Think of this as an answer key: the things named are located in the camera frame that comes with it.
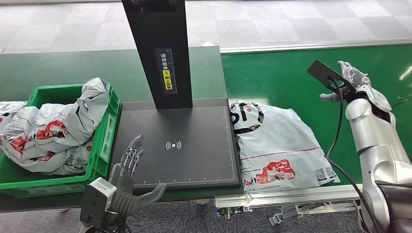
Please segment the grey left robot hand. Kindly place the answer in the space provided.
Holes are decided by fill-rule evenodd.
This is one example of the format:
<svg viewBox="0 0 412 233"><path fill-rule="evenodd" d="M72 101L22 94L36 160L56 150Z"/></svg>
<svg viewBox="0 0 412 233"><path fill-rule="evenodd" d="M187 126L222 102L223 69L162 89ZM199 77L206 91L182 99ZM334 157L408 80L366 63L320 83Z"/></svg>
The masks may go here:
<svg viewBox="0 0 412 233"><path fill-rule="evenodd" d="M158 184L151 192L140 196L133 194L133 181L137 164L144 154L143 135L137 135L128 145L120 162L112 167L110 182L117 188L110 210L131 216L157 202L166 191L165 183Z"/></svg>

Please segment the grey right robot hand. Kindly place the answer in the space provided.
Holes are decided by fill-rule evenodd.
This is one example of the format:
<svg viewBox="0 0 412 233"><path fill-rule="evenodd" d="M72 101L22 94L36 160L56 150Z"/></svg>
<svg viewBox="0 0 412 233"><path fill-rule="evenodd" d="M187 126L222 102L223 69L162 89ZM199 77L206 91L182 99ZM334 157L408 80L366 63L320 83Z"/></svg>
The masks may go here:
<svg viewBox="0 0 412 233"><path fill-rule="evenodd" d="M363 85L372 87L371 81L367 73L362 73L357 68L352 66L349 62L337 61L337 64L342 69L343 78L349 81L355 89L358 89ZM329 94L322 93L319 95L319 98L322 101L339 101L340 95L334 92Z"/></svg>

